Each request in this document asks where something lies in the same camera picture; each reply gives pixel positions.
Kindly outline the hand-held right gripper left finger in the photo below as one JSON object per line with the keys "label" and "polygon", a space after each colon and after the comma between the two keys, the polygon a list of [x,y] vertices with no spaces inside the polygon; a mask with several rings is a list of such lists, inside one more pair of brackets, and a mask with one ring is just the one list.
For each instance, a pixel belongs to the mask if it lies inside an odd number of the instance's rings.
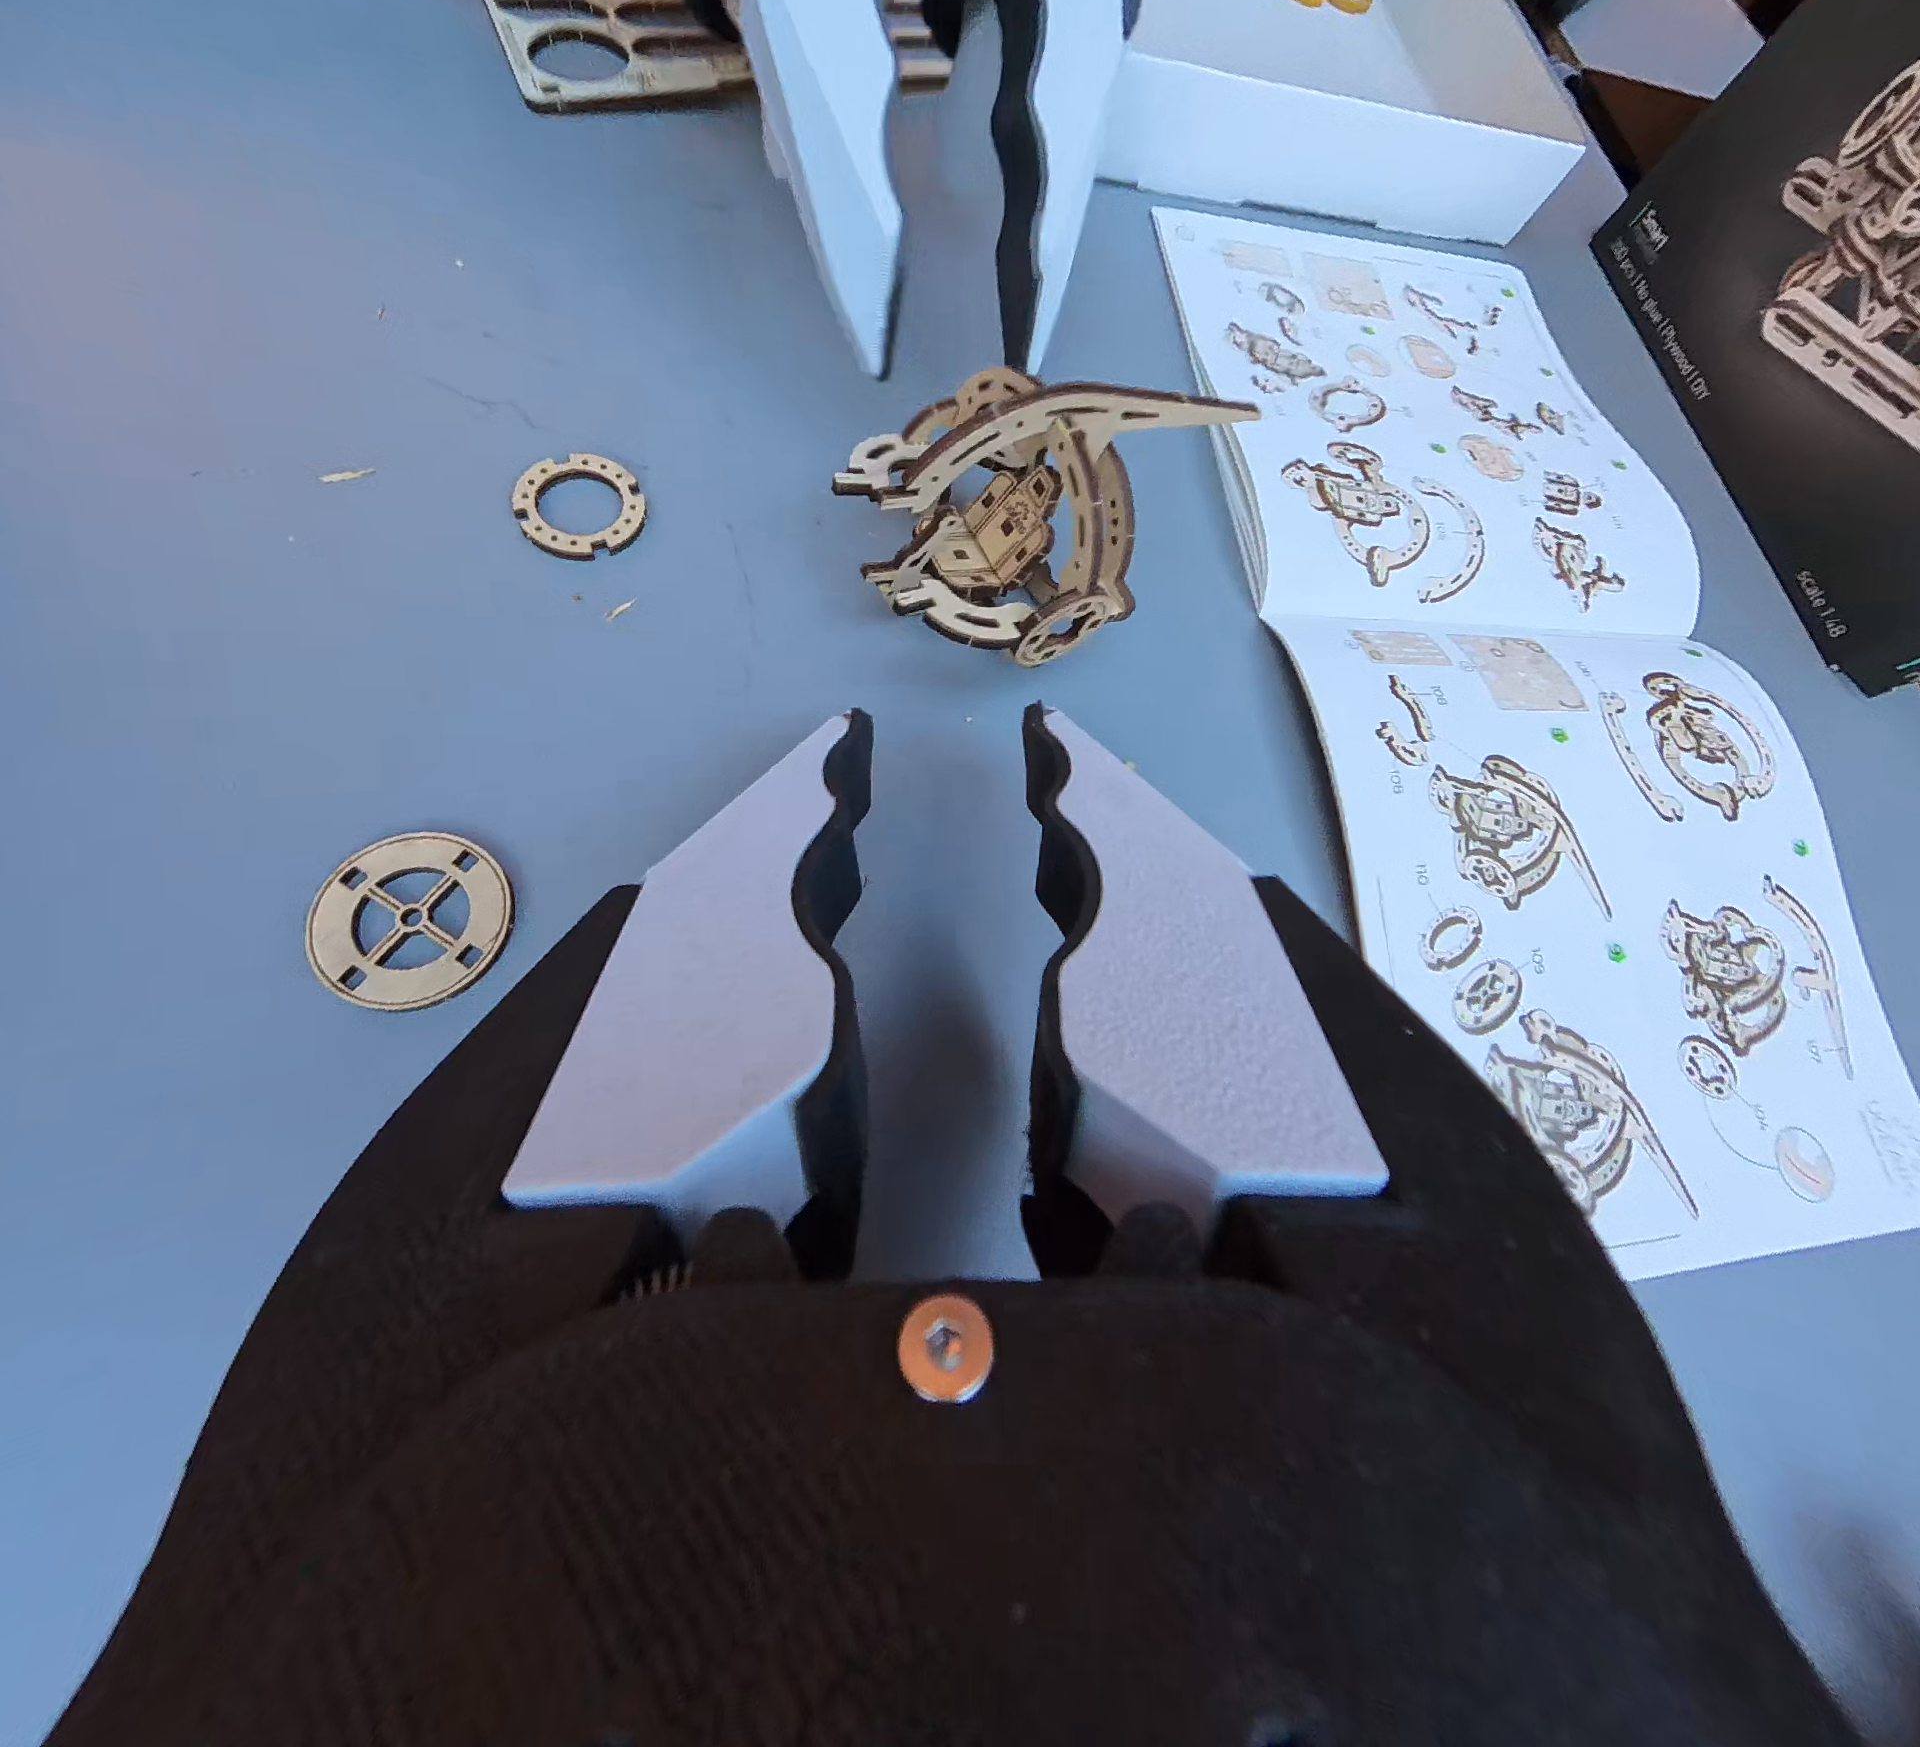
{"label": "hand-held right gripper left finger", "polygon": [[865,1066],[836,934],[871,719],[832,716],[647,872],[503,1180],[516,1208],[644,1204],[686,1244],[770,1216],[810,1278],[852,1269]]}

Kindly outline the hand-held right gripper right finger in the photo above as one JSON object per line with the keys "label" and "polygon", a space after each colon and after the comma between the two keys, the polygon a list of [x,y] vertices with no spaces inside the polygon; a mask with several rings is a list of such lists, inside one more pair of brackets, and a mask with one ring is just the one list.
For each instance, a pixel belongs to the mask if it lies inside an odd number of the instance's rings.
{"label": "hand-held right gripper right finger", "polygon": [[1027,1247],[1092,1272],[1119,1224],[1170,1206],[1200,1242],[1239,1196],[1389,1184],[1245,864],[1057,708],[1022,716],[1043,971]]}

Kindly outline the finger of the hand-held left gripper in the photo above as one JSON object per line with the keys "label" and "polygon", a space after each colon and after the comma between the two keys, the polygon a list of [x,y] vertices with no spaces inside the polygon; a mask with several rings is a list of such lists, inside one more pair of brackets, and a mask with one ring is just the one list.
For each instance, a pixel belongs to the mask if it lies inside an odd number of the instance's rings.
{"label": "finger of the hand-held left gripper", "polygon": [[990,0],[1001,73],[996,280],[1004,359],[1038,372],[1059,320],[1124,57],[1124,0]]}
{"label": "finger of the hand-held left gripper", "polygon": [[741,16],[817,271],[864,372],[883,377],[901,210],[888,159],[898,64],[877,0],[741,0]]}

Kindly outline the wooden cage model assembly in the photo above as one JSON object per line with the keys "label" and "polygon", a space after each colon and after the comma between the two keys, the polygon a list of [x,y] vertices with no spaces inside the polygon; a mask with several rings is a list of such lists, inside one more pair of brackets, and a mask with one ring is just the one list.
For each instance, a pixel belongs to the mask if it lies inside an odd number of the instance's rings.
{"label": "wooden cage model assembly", "polygon": [[[903,433],[857,443],[832,489],[877,504],[962,420],[1038,388],[1016,369],[976,372]],[[908,543],[894,560],[867,561],[861,575],[899,616],[919,616],[945,638],[1034,668],[1135,611],[1127,581],[1135,506],[1116,445],[1092,457],[1054,426],[1044,442],[987,457],[927,512],[903,513]]]}

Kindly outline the wooden parts sheet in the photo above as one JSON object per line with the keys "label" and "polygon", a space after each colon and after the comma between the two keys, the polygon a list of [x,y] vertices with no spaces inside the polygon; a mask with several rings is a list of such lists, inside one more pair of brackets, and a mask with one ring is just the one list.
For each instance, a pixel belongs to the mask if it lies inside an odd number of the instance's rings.
{"label": "wooden parts sheet", "polygon": [[685,0],[484,0],[524,102],[607,110],[709,102],[753,90],[742,46]]}

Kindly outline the black model kit box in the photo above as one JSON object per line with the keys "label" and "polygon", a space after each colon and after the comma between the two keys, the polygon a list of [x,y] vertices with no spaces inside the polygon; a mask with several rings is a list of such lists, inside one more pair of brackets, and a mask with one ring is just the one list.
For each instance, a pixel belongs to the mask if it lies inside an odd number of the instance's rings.
{"label": "black model kit box", "polygon": [[1805,0],[1592,250],[1823,661],[1918,678],[1918,0]]}

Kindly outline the white cardboard box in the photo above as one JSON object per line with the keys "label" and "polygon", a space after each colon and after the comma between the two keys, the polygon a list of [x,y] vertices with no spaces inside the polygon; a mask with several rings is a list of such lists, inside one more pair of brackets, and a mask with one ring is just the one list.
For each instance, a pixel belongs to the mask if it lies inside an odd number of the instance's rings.
{"label": "white cardboard box", "polygon": [[1506,245],[1585,147],[1512,0],[1142,0],[1099,177]]}

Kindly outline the spoked wooden disc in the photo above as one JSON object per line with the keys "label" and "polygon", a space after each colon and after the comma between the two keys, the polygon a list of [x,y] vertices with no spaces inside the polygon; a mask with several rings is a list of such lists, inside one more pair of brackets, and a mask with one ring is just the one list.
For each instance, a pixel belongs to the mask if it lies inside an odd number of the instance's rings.
{"label": "spoked wooden disc", "polygon": [[356,1007],[412,1013],[480,980],[503,952],[516,896],[502,864],[445,831],[356,849],[321,885],[307,920],[309,965]]}

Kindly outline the illustrated instruction booklet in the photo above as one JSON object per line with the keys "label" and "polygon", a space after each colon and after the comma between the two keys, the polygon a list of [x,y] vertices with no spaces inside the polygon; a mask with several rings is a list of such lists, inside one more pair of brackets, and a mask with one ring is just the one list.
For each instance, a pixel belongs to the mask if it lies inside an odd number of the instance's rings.
{"label": "illustrated instruction booklet", "polygon": [[1625,1278],[1918,1217],[1918,1107],[1780,708],[1524,271],[1151,211],[1361,950]]}

